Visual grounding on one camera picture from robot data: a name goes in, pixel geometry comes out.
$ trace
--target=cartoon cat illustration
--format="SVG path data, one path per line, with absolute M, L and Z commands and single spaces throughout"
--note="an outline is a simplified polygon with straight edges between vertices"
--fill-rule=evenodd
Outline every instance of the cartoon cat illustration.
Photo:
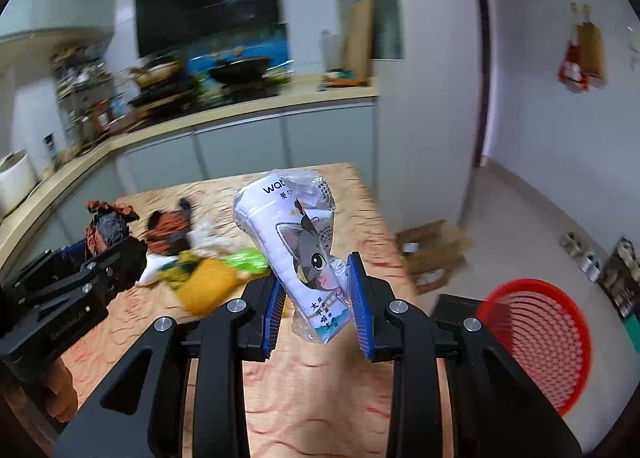
M 296 200 L 296 208 L 302 214 L 300 223 L 278 223 L 276 229 L 287 250 L 293 256 L 298 278 L 312 290 L 338 288 L 339 285 L 334 277 L 325 271 L 327 267 L 330 269 L 330 264 L 316 231 L 319 219 L 309 219 L 298 200 Z

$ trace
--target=white rice cooker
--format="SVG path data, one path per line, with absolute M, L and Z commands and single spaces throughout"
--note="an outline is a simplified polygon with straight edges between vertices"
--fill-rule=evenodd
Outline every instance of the white rice cooker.
M 27 151 L 11 153 L 0 161 L 0 217 L 6 216 L 29 196 L 38 183 Z

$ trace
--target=patterned tablecloth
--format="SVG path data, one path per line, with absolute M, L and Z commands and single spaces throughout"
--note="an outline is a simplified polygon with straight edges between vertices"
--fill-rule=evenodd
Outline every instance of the patterned tablecloth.
M 360 252 L 369 275 L 387 280 L 398 298 L 414 300 L 414 287 L 376 202 L 351 165 L 316 168 L 329 182 L 337 204 L 332 254 Z M 257 175 L 199 182 L 128 196 L 142 218 L 131 225 L 143 234 L 146 219 L 158 209 L 174 210 L 180 197 L 195 205 L 194 221 L 210 216 L 223 231 L 251 239 L 232 221 L 237 190 Z M 239 297 L 242 289 L 229 298 Z M 160 316 L 193 319 L 164 285 L 134 287 L 109 305 L 109 317 L 63 356 L 74 376 L 80 403 L 91 394 L 136 338 Z M 193 391 L 191 366 L 184 427 L 184 456 L 191 457 Z M 278 344 L 264 364 L 244 363 L 246 421 L 252 457 L 384 456 L 391 406 L 391 364 L 370 364 L 358 348 L 353 323 L 326 346 L 305 343 L 283 318 Z

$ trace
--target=red plastic basket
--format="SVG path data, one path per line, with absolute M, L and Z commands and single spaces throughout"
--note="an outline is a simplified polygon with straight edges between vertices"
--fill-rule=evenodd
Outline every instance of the red plastic basket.
M 476 316 L 564 416 L 591 369 L 589 328 L 574 301 L 548 282 L 518 279 L 496 288 Z

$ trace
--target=kitchen counter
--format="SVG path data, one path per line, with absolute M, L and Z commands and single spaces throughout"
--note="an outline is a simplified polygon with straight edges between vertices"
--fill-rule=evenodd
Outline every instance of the kitchen counter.
M 414 302 L 414 287 L 404 272 L 395 244 L 354 167 L 338 164 L 316 169 L 329 182 L 337 205 L 332 254 L 345 259 L 348 253 L 359 251 L 369 275 L 387 280 L 396 297 Z M 120 202 L 132 205 L 141 217 L 130 225 L 136 236 L 145 230 L 144 223 L 151 212 L 158 208 L 173 209 L 180 197 L 187 197 L 195 205 L 194 222 L 213 214 L 225 235 L 250 247 L 251 239 L 233 222 L 232 199 L 238 189 L 256 176 L 186 184 L 128 196 Z M 241 294 L 240 288 L 229 298 Z M 271 359 L 264 364 L 243 364 L 252 456 L 383 456 L 393 365 L 371 364 L 364 359 L 352 323 L 327 345 L 305 343 L 291 331 L 292 308 L 287 303 Z M 107 319 L 63 356 L 74 376 L 81 404 L 157 317 L 171 316 L 178 322 L 193 319 L 165 285 L 134 287 L 118 295 L 109 311 Z M 196 369 L 196 365 L 191 366 L 188 382 L 185 457 L 191 456 Z M 443 406 L 449 398 L 446 391 L 443 375 Z M 451 426 L 446 415 L 443 426 L 449 442 Z M 452 456 L 452 447 L 446 449 L 444 456 Z
M 49 180 L 36 188 L 14 212 L 0 224 L 0 268 L 7 261 L 22 237 L 37 219 L 60 197 L 78 178 L 91 170 L 103 158 L 129 146 L 149 141 L 171 133 L 179 133 L 189 128 L 215 123 L 217 121 L 242 118 L 260 112 L 280 108 L 296 108 L 314 104 L 330 104 L 344 100 L 376 98 L 378 88 L 375 80 L 365 88 L 342 88 L 318 91 L 320 75 L 305 75 L 294 79 L 281 88 L 281 94 L 271 98 L 253 100 L 242 104 L 228 105 L 206 110 L 185 117 L 168 120 L 149 126 L 134 133 L 113 136 L 81 157 L 75 158 Z

